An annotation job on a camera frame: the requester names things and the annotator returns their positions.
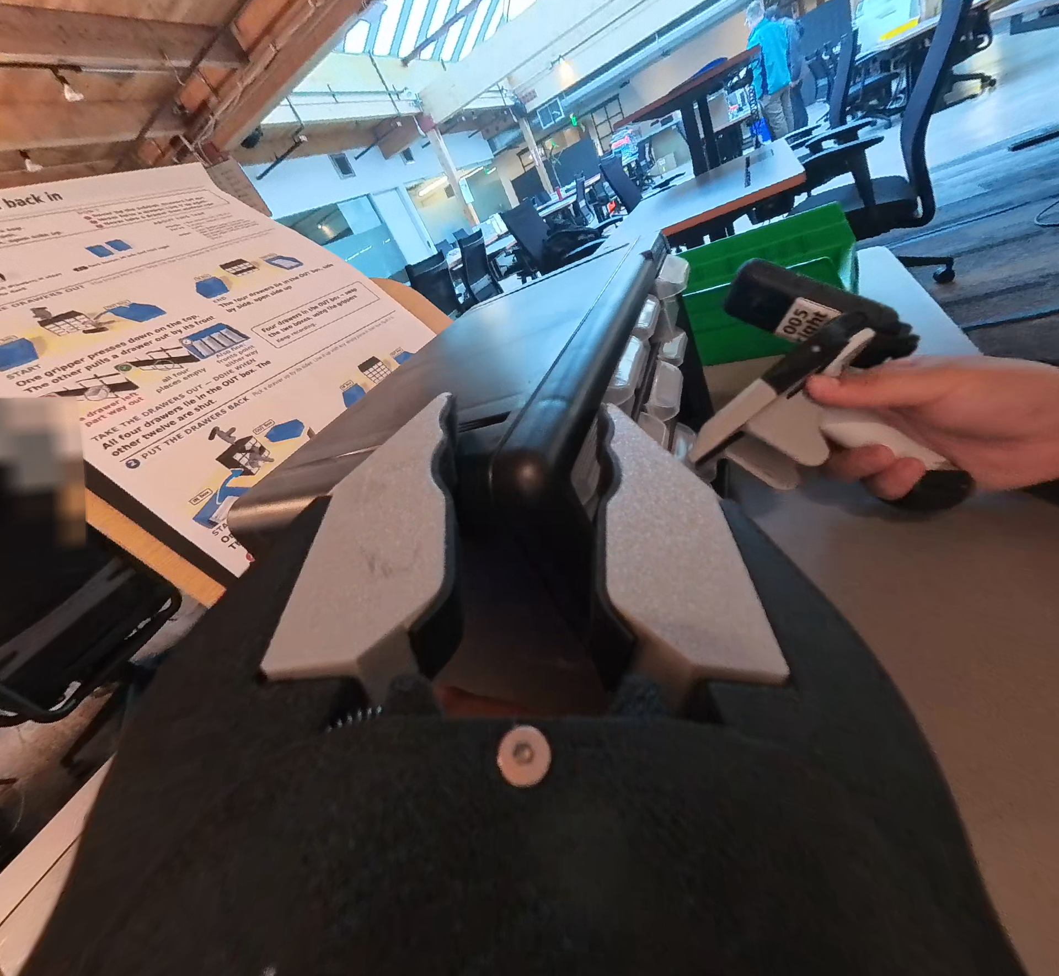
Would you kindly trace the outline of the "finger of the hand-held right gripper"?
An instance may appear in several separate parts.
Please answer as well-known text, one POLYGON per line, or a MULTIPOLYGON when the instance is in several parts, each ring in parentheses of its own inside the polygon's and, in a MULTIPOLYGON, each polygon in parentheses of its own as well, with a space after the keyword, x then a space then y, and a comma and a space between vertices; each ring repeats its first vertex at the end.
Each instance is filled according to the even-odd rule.
POLYGON ((867 314, 844 314, 826 323, 705 422, 692 446, 692 466, 701 466, 719 456, 768 406, 793 397, 812 376, 826 370, 843 356, 851 358, 854 353, 869 345, 875 335, 867 314))
POLYGON ((771 489, 796 489, 804 468, 825 466, 830 444, 824 408, 806 396, 783 398, 748 421, 726 449, 726 460, 771 489))

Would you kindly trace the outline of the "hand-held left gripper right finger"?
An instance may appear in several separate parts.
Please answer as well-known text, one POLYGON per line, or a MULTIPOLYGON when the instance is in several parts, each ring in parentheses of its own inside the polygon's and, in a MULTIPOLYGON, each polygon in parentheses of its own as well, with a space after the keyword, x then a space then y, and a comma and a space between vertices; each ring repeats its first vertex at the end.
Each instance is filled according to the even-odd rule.
POLYGON ((603 683, 645 677, 667 705, 715 681, 785 686, 790 668, 708 483, 612 404, 598 459, 591 657, 603 683))

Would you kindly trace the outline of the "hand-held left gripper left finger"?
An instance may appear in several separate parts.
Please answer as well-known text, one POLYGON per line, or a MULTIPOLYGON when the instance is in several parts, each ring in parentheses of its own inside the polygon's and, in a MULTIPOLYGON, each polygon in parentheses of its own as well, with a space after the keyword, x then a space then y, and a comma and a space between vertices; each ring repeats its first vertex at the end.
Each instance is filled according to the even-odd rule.
POLYGON ((334 488, 270 645, 269 681, 437 677, 457 651, 456 402, 444 392, 334 488))

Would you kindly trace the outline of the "row of clear drawers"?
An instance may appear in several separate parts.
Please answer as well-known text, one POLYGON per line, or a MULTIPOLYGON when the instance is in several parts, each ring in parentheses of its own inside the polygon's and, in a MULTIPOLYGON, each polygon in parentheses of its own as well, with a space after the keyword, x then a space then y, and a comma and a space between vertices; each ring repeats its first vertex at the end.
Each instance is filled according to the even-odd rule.
POLYGON ((698 432, 714 408, 683 297, 690 274, 680 254, 667 254, 657 264, 656 281, 603 400, 618 406, 677 460, 713 480, 713 462, 692 460, 698 432))

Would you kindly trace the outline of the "black drawer cabinet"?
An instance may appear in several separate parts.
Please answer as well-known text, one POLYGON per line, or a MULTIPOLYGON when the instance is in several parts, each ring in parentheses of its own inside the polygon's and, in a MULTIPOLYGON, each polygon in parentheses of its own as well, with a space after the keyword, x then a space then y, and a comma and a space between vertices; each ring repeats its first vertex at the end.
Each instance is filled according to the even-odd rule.
POLYGON ((587 651, 603 396, 670 254, 602 254, 460 317, 235 506, 279 620, 337 484, 431 400, 456 402, 461 641, 437 677, 543 713, 593 713, 607 688, 587 651))

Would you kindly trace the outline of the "person's right hand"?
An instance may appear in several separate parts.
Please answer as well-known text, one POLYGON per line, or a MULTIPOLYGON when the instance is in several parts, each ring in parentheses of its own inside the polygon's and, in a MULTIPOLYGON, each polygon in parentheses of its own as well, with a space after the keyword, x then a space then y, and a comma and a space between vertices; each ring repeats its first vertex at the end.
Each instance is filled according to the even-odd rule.
POLYGON ((902 430, 987 492, 1058 478, 1058 370, 1029 360, 908 358, 841 376, 816 374, 806 395, 902 430))

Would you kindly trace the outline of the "green plastic bin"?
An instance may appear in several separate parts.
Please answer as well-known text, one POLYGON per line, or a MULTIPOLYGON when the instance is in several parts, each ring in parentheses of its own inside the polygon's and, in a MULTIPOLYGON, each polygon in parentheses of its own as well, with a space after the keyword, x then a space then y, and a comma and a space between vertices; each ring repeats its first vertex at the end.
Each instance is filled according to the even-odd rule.
POLYGON ((834 202, 754 227, 682 254, 689 275, 683 307, 704 366, 773 358, 792 342, 724 312, 732 281, 744 263, 761 259, 858 294, 859 264, 852 228, 834 202))

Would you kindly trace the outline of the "grey desk with wood edge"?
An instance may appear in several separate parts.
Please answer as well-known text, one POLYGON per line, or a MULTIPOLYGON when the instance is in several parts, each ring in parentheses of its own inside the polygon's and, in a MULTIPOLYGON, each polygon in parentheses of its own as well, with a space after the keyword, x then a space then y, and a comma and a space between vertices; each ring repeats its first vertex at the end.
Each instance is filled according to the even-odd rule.
POLYGON ((801 189, 806 180, 805 165, 779 139, 645 199, 611 240, 648 246, 663 237, 670 247, 697 247, 725 237, 750 207, 801 189))

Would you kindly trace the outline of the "wooden poster board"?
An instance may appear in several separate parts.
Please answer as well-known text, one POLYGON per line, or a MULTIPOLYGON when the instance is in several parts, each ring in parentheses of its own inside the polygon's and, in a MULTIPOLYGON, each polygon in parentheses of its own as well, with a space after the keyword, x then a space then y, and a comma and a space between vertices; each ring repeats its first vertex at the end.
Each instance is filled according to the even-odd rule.
MULTIPOLYGON (((393 299, 432 335, 439 335, 452 323, 452 318, 434 306, 411 286, 399 281, 375 279, 378 290, 393 299)), ((116 501, 119 489, 100 495, 104 480, 86 476, 86 519, 98 535, 108 538, 131 559, 146 570, 178 588, 181 594, 200 604, 214 606, 234 583, 233 578, 219 578, 205 565, 197 564, 180 549, 175 535, 160 537, 143 526, 116 501)))

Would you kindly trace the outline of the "tall brown standing desk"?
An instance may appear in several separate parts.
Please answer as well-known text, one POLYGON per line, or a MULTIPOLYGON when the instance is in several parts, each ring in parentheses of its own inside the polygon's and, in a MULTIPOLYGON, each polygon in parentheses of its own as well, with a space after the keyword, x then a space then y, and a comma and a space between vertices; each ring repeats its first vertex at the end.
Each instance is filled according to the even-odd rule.
POLYGON ((679 118, 692 157, 694 176, 708 174, 725 162, 723 153, 738 153, 735 139, 722 134, 755 118, 755 106, 742 110, 737 116, 729 116, 726 87, 730 82, 735 80, 734 88, 737 92, 747 89, 748 93, 752 93, 752 70, 760 57, 761 47, 754 46, 719 64, 713 64, 676 86, 668 94, 622 118, 618 127, 645 121, 659 122, 670 115, 679 118))

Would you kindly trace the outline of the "large black office chair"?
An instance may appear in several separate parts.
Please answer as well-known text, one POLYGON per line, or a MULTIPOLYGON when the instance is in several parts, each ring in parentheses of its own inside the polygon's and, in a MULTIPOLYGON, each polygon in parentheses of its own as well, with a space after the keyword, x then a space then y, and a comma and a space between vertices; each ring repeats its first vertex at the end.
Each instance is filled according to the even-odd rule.
POLYGON ((867 151, 882 138, 858 137, 863 121, 846 124, 832 134, 809 140, 801 159, 806 174, 804 191, 821 188, 829 180, 849 174, 852 183, 809 195, 796 212, 837 204, 852 229, 854 239, 877 239, 889 232, 930 224, 936 201, 926 158, 930 119, 939 106, 943 87, 950 77, 961 31, 974 0, 945 0, 931 44, 907 100, 901 120, 900 147, 904 175, 874 176, 867 151))

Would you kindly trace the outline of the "printed instruction poster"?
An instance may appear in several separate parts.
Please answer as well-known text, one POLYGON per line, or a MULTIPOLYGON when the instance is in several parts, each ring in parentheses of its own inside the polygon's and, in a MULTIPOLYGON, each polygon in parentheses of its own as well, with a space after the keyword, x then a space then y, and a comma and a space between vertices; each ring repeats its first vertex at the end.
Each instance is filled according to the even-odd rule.
POLYGON ((76 413, 93 494, 221 585, 230 513, 435 336, 197 164, 2 189, 2 399, 76 413))

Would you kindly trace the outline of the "white furniture unit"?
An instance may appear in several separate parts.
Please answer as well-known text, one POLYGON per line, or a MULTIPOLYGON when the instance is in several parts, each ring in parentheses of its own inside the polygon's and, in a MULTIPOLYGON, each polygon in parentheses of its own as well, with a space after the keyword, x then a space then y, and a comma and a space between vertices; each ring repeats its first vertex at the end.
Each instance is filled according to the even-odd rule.
POLYGON ((108 759, 2 870, 2 975, 20 973, 44 932, 113 761, 108 759))

